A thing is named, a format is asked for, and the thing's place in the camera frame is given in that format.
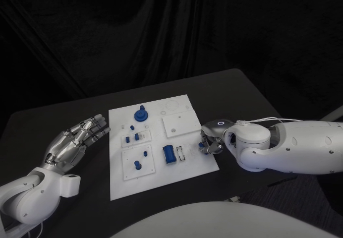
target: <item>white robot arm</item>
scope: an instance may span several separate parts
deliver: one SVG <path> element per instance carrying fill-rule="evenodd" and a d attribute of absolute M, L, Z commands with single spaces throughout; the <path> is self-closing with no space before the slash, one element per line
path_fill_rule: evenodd
<path fill-rule="evenodd" d="M 51 141 L 40 167 L 25 177 L 0 187 L 0 210 L 17 222 L 4 230 L 0 217 L 0 238 L 19 238 L 53 214 L 60 196 L 79 193 L 80 177 L 64 175 L 79 163 L 86 148 L 109 132 L 102 115 L 90 117 L 61 131 Z"/>
<path fill-rule="evenodd" d="M 217 154 L 223 144 L 239 166 L 251 172 L 273 169 L 321 175 L 343 171 L 339 122 L 293 121 L 264 128 L 247 121 L 214 120 L 201 126 L 200 150 Z"/>

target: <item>dark table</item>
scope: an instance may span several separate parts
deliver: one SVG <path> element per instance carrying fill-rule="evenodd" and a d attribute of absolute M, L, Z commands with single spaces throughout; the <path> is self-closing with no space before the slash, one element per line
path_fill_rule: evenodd
<path fill-rule="evenodd" d="M 17 112 L 0 141 L 0 184 L 25 176 L 40 165 L 57 133 L 89 116 L 102 114 L 107 119 L 109 109 L 182 94 L 188 96 L 201 124 L 213 119 L 234 121 L 279 116 L 237 69 Z M 172 207 L 223 201 L 293 176 L 272 170 L 244 171 L 224 150 L 214 156 L 218 171 L 109 201 L 107 150 L 106 136 L 87 148 L 80 163 L 68 172 L 81 178 L 80 191 L 77 196 L 61 198 L 54 214 L 44 221 L 41 237 L 106 238 Z"/>

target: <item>robotic hand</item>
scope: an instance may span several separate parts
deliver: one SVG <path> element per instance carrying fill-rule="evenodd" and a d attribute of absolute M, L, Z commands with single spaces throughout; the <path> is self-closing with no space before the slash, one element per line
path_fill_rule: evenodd
<path fill-rule="evenodd" d="M 214 120 L 201 126 L 200 151 L 218 154 L 226 145 L 239 166 L 285 173 L 328 174 L 343 171 L 343 123 L 298 121 L 272 127 L 254 121 Z"/>
<path fill-rule="evenodd" d="M 0 219 L 0 238 L 21 237 L 53 214 L 60 196 L 79 193 L 80 177 L 64 175 L 79 163 L 86 148 L 110 131 L 102 115 L 86 119 L 61 131 L 51 141 L 40 167 L 28 175 L 0 187 L 0 209 L 18 221 L 4 231 Z"/>

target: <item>floor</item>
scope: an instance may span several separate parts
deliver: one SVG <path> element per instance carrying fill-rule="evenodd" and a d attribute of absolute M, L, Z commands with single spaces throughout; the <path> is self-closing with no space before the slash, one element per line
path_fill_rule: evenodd
<path fill-rule="evenodd" d="M 275 210 L 343 238 L 343 216 L 328 205 L 315 176 L 299 175 L 239 197 L 241 203 Z"/>

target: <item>dark background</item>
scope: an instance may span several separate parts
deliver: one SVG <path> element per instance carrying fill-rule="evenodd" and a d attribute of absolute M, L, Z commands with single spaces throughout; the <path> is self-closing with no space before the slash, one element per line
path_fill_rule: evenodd
<path fill-rule="evenodd" d="M 4 123 L 15 111 L 230 68 L 283 117 L 319 119 L 343 104 L 339 0 L 4 0 L 0 12 Z"/>

